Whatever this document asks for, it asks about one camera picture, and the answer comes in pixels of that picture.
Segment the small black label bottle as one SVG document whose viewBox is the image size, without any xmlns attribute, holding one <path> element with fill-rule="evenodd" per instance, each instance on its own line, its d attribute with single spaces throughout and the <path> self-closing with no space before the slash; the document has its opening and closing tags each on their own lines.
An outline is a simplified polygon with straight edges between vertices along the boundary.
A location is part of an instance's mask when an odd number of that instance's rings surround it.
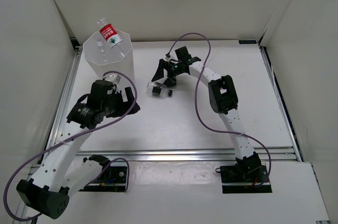
<svg viewBox="0 0 338 224">
<path fill-rule="evenodd" d="M 146 93 L 149 97 L 157 99 L 172 98 L 173 96 L 172 89 L 157 81 L 147 83 Z"/>
</svg>

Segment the clear white cap bottle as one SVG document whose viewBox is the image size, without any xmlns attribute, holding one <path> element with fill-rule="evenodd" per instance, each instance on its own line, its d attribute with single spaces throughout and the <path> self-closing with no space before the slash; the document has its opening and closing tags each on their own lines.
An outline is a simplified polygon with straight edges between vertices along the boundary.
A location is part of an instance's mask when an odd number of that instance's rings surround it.
<svg viewBox="0 0 338 224">
<path fill-rule="evenodd" d="M 99 58 L 98 61 L 100 64 L 109 64 L 117 62 L 117 57 L 111 53 L 111 49 L 107 48 L 103 41 L 97 41 L 97 46 L 99 49 Z"/>
</svg>

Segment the aluminium right rail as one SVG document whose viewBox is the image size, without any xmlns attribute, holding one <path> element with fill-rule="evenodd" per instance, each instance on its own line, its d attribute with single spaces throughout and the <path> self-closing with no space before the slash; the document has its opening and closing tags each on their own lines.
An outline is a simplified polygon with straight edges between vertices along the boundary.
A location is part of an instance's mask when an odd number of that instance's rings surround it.
<svg viewBox="0 0 338 224">
<path fill-rule="evenodd" d="M 267 47 L 259 45 L 259 48 L 260 48 L 260 52 L 261 52 L 263 61 L 265 63 L 267 72 L 269 74 L 270 81 L 271 81 L 271 84 L 273 86 L 276 98 L 277 98 L 277 102 L 278 102 L 278 104 L 280 106 L 280 110 L 281 110 L 281 112 L 283 114 L 283 118 L 284 118 L 285 123 L 287 125 L 287 128 L 288 128 L 288 131 L 289 131 L 289 135 L 291 137 L 291 141 L 292 141 L 292 144 L 293 144 L 293 149 L 295 151 L 297 160 L 300 161 L 300 162 L 302 162 L 304 160 L 303 159 L 303 155 L 302 155 L 302 151 L 299 148 L 299 143 L 298 143 L 298 140 L 297 140 L 297 136 L 296 136 L 296 132 L 295 132 L 295 129 L 294 129 L 294 125 L 292 123 L 292 120 L 290 118 L 289 112 L 287 110 L 283 94 L 281 92 L 281 89 L 280 89 L 280 86 L 279 86 L 279 83 L 278 83 L 275 71 L 273 69 L 271 60 L 270 60 L 268 52 L 267 52 Z"/>
</svg>

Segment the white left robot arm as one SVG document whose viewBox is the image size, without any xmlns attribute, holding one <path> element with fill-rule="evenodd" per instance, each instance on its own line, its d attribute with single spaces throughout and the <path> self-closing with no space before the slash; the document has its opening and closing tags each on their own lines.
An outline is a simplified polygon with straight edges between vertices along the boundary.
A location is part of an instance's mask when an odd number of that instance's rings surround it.
<svg viewBox="0 0 338 224">
<path fill-rule="evenodd" d="M 89 184 L 113 183 L 112 161 L 102 155 L 85 158 L 82 164 L 69 171 L 80 147 L 96 130 L 102 129 L 105 118 L 118 122 L 127 115 L 140 111 L 136 102 L 137 90 L 132 83 L 124 91 L 107 80 L 96 80 L 88 94 L 81 96 L 67 116 L 60 143 L 45 150 L 47 158 L 28 179 L 16 186 L 26 206 L 52 219 L 60 217 L 70 198 Z"/>
</svg>

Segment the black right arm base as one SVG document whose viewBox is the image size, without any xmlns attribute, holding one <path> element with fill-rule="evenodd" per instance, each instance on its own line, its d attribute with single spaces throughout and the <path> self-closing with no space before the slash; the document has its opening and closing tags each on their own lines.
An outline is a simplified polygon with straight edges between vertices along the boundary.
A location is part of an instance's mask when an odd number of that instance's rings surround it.
<svg viewBox="0 0 338 224">
<path fill-rule="evenodd" d="M 244 175 L 239 169 L 238 164 L 220 166 L 215 169 L 221 176 L 223 194 L 254 194 L 272 193 L 272 188 L 268 172 L 265 165 L 253 174 Z"/>
</svg>

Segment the aluminium front rail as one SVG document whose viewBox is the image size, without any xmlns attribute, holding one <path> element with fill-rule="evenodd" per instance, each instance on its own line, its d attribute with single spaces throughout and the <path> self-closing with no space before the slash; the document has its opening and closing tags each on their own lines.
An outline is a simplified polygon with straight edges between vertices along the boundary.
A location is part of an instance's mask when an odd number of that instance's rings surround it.
<svg viewBox="0 0 338 224">
<path fill-rule="evenodd" d="M 211 164 L 234 165 L 232 149 L 197 150 L 143 150 L 143 151 L 79 151 L 63 154 L 62 145 L 53 150 L 33 174 L 34 180 L 41 185 L 55 188 L 67 180 L 71 172 L 84 173 L 85 170 L 101 171 L 97 163 L 83 164 L 82 158 L 94 154 L 110 159 L 122 157 L 132 168 L 132 181 L 140 184 L 205 184 L 213 180 Z"/>
</svg>

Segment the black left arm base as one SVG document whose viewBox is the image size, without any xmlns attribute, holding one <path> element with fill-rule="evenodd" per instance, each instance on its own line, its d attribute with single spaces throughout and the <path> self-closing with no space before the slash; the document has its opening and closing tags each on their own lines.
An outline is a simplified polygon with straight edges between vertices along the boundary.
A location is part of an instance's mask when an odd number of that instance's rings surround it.
<svg viewBox="0 0 338 224">
<path fill-rule="evenodd" d="M 84 158 L 83 161 L 94 161 L 98 163 L 102 169 L 106 168 L 94 182 L 86 185 L 80 191 L 82 192 L 127 192 L 129 187 L 129 162 L 118 157 L 112 161 L 102 155 L 92 155 Z"/>
</svg>

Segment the red label plastic bottle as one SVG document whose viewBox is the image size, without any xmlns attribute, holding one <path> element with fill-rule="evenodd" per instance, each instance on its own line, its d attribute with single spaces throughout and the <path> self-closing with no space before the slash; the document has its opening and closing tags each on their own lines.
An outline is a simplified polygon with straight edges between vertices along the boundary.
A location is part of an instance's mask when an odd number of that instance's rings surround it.
<svg viewBox="0 0 338 224">
<path fill-rule="evenodd" d="M 116 29 L 106 18 L 99 19 L 97 21 L 97 25 L 99 27 L 99 33 L 105 39 L 110 48 L 115 47 L 122 41 L 122 38 Z"/>
</svg>

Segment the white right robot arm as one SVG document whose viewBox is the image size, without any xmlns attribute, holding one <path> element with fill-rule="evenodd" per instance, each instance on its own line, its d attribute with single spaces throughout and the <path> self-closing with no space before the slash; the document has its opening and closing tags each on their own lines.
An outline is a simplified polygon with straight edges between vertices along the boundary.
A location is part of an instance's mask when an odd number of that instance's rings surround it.
<svg viewBox="0 0 338 224">
<path fill-rule="evenodd" d="M 200 123 L 208 130 L 230 135 L 234 155 L 236 159 L 235 175 L 242 181 L 248 182 L 258 179 L 262 170 L 262 162 L 250 140 L 259 142 L 245 133 L 238 112 L 238 95 L 230 75 L 222 76 L 208 67 L 206 62 L 198 57 L 193 57 L 183 46 L 175 50 L 177 59 L 172 59 L 170 54 L 165 59 L 160 59 L 157 70 L 151 79 L 151 83 L 159 84 L 159 80 L 165 79 L 163 85 L 175 87 L 177 76 L 189 74 L 197 78 L 194 91 L 195 112 Z M 198 87 L 203 83 L 208 88 L 209 103 L 214 113 L 218 114 L 226 127 L 226 131 L 212 129 L 203 121 L 198 111 Z"/>
</svg>

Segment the white translucent plastic bin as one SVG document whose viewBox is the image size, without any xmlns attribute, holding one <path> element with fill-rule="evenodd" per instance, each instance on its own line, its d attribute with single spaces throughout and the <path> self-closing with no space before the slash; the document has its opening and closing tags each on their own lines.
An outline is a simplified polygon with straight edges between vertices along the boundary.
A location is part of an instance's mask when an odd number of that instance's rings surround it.
<svg viewBox="0 0 338 224">
<path fill-rule="evenodd" d="M 107 71 L 118 71 L 135 80 L 133 46 L 130 35 L 117 31 L 122 41 L 111 48 L 99 32 L 83 44 L 84 58 L 98 77 Z"/>
</svg>

